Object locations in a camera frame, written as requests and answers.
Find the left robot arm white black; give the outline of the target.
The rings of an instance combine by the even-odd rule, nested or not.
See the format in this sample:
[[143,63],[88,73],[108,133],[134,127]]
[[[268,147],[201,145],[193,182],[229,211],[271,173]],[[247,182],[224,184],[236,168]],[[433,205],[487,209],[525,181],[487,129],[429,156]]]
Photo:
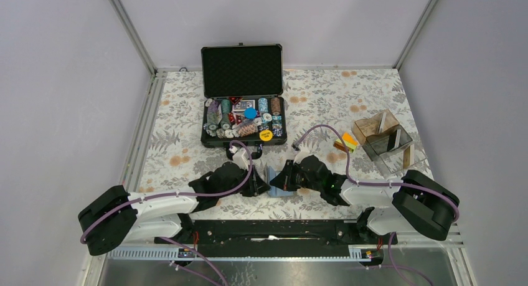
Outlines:
[[112,186],[78,214],[80,242],[92,256],[151,237],[172,237],[185,243],[193,235],[192,224],[185,219],[188,214],[210,209],[226,196],[254,197],[269,189],[255,167],[242,169],[233,162],[178,190],[137,193],[127,192],[122,185]]

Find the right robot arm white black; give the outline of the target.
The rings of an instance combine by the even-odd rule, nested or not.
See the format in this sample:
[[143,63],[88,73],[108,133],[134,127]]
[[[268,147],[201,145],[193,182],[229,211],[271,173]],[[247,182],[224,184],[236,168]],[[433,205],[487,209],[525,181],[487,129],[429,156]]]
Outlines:
[[417,170],[408,170],[396,181],[352,182],[309,155],[287,160],[270,184],[290,192],[301,188],[317,191],[332,206],[364,204],[356,227],[358,238],[367,244],[394,232],[417,232],[444,241],[460,216],[459,199]]

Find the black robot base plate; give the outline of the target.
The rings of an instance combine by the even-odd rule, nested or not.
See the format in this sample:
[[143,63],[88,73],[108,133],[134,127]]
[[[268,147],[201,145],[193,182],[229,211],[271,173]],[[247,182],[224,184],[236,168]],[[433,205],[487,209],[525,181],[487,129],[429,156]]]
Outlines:
[[206,257],[348,257],[349,246],[397,244],[355,220],[195,220],[172,238]]

